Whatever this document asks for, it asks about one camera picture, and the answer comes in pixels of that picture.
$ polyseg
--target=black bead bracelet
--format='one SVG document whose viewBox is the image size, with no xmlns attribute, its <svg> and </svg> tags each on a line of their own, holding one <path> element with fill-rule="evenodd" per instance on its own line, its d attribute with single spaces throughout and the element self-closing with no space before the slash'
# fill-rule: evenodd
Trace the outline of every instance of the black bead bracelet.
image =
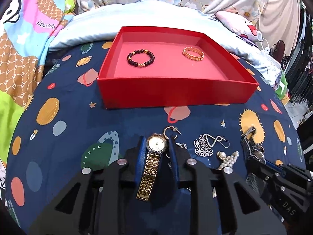
<svg viewBox="0 0 313 235">
<path fill-rule="evenodd" d="M 145 63 L 137 63 L 134 62 L 131 57 L 135 54 L 139 54 L 139 53 L 146 53 L 149 57 L 150 60 L 146 61 Z M 135 67 L 145 67 L 148 66 L 150 64 L 152 64 L 154 62 L 154 55 L 152 54 L 152 52 L 150 52 L 149 50 L 146 49 L 141 49 L 141 50 L 135 50 L 132 53 L 129 53 L 129 55 L 127 56 L 127 61 L 130 65 L 133 65 Z"/>
</svg>

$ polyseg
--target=cartoon blanket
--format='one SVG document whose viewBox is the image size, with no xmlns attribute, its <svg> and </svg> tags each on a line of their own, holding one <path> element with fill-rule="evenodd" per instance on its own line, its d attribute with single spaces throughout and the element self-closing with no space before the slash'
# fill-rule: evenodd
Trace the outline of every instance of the cartoon blanket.
<svg viewBox="0 0 313 235">
<path fill-rule="evenodd" d="M 12 0 L 0 19 L 1 185 L 15 127 L 43 75 L 50 42 L 73 18 L 65 0 Z"/>
</svg>

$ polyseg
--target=watch bezel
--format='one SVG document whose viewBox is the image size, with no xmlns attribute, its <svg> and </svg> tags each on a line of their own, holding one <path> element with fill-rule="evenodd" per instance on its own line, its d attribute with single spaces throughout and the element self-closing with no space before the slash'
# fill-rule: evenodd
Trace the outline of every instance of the watch bezel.
<svg viewBox="0 0 313 235">
<path fill-rule="evenodd" d="M 158 137 L 158 138 L 161 138 L 164 142 L 164 148 L 161 150 L 161 151 L 153 151 L 150 147 L 149 147 L 149 141 L 153 138 L 153 137 Z M 166 138 L 164 138 L 161 134 L 157 134 L 157 133 L 154 133 L 153 135 L 151 135 L 149 138 L 147 138 L 147 141 L 146 141 L 146 147 L 147 147 L 147 150 L 150 151 L 150 152 L 153 152 L 153 153 L 164 153 L 166 151 L 166 148 L 167 148 L 167 140 Z"/>
</svg>

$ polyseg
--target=white blanket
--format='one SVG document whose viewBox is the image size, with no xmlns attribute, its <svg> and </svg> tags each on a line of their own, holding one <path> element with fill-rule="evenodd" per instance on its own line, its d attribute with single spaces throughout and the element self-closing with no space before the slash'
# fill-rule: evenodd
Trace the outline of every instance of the white blanket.
<svg viewBox="0 0 313 235">
<path fill-rule="evenodd" d="M 281 73 L 258 48 L 240 40 L 219 21 L 200 11 L 156 0 L 112 4 L 74 16 L 50 43 L 49 50 L 112 40 L 122 26 L 161 26 L 204 33 L 230 53 L 247 60 L 271 86 L 275 85 L 275 80 Z"/>
</svg>

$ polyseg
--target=beige curtain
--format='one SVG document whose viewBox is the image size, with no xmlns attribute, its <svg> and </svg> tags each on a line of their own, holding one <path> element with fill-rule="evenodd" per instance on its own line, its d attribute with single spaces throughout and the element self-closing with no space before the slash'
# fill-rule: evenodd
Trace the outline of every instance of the beige curtain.
<svg viewBox="0 0 313 235">
<path fill-rule="evenodd" d="M 268 0 L 257 23 L 257 28 L 269 42 L 270 48 L 279 40 L 283 40 L 285 54 L 289 56 L 292 48 L 296 46 L 299 25 L 299 0 Z"/>
</svg>

